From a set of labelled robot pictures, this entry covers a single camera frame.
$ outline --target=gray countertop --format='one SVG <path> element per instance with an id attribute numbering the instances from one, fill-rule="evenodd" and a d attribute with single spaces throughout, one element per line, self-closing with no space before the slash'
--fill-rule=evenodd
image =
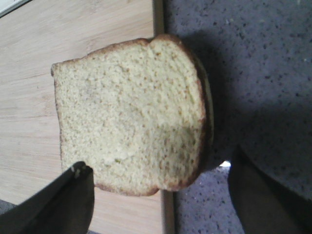
<path id="1" fill-rule="evenodd" d="M 229 197 L 240 145 L 254 163 L 312 199 L 312 1 L 165 0 L 167 33 L 203 61 L 215 139 L 197 181 L 175 193 L 179 234 L 244 233 Z M 0 202 L 3 213 L 10 204 Z"/>

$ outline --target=bread crust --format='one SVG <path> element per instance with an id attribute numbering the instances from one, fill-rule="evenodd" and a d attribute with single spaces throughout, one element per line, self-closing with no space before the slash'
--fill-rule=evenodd
<path id="1" fill-rule="evenodd" d="M 168 185 L 168 190 L 169 191 L 178 191 L 180 189 L 183 189 L 185 187 L 188 187 L 190 184 L 192 184 L 199 174 L 202 171 L 202 167 L 205 164 L 205 162 L 208 160 L 208 154 L 209 150 L 211 148 L 211 144 L 213 141 L 213 132 L 214 132 L 214 123 L 213 123 L 213 109 L 212 109 L 212 98 L 211 98 L 211 93 L 209 89 L 209 83 L 208 83 L 208 77 L 206 74 L 206 71 L 201 64 L 200 60 L 196 57 L 196 55 L 189 49 L 187 48 L 182 41 L 173 35 L 169 34 L 161 34 L 157 37 L 155 37 L 152 40 L 147 40 L 147 39 L 134 39 L 126 42 L 121 42 L 121 43 L 116 43 L 109 45 L 107 47 L 104 47 L 102 49 L 93 51 L 89 53 L 88 55 L 82 57 L 83 58 L 89 58 L 92 57 L 93 55 L 96 54 L 106 54 L 111 51 L 115 51 L 118 49 L 123 49 L 128 46 L 132 45 L 143 45 L 147 46 L 149 43 L 152 41 L 156 40 L 164 40 L 164 41 L 171 41 L 175 45 L 177 45 L 189 58 L 189 60 L 194 64 L 195 69 L 197 71 L 197 77 L 198 80 L 196 82 L 196 85 L 198 87 L 198 92 L 200 93 L 200 100 L 201 100 L 201 111 L 202 111 L 202 132 L 201 132 L 201 137 L 200 137 L 200 147 L 199 147 L 199 155 L 196 157 L 195 161 L 195 166 L 193 173 L 185 180 L 180 180 L 178 184 L 169 184 Z M 67 60 L 61 63 L 74 63 L 77 60 L 80 60 L 80 58 L 77 59 L 71 59 Z M 51 75 L 54 76 L 54 70 L 57 68 L 61 63 L 56 63 L 53 64 L 51 67 Z M 59 110 L 58 103 L 57 103 L 57 88 L 58 88 L 58 81 L 55 78 L 54 86 L 55 86 L 55 99 L 56 99 L 56 110 L 58 114 L 58 121 L 60 124 L 60 158 L 62 161 L 63 157 L 63 152 L 62 152 L 62 144 L 63 144 L 63 139 L 62 139 L 62 123 L 60 121 L 61 117 L 61 111 Z M 109 186 L 107 184 L 95 184 L 95 187 L 98 187 L 102 190 L 109 191 L 109 192 L 118 192 L 123 195 L 134 195 L 134 196 L 142 196 L 142 195 L 153 195 L 155 194 L 159 188 L 155 186 L 151 186 L 149 190 L 143 192 L 143 193 L 136 193 L 135 190 L 126 190 L 126 189 L 116 189 L 113 186 Z"/>

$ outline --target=cutting board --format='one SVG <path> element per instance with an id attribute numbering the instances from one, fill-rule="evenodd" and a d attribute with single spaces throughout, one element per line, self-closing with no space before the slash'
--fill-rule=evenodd
<path id="1" fill-rule="evenodd" d="M 0 199 L 19 204 L 61 173 L 51 64 L 162 30 L 159 0 L 33 0 L 0 18 Z M 92 231 L 173 233 L 171 193 L 95 195 Z"/>

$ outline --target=white bread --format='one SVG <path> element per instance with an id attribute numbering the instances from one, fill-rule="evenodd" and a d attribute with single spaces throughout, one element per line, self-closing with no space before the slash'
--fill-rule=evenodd
<path id="1" fill-rule="evenodd" d="M 176 191 L 200 173 L 213 138 L 197 58 L 171 35 L 113 44 L 52 65 L 63 170 L 85 161 L 95 186 L 126 195 Z"/>

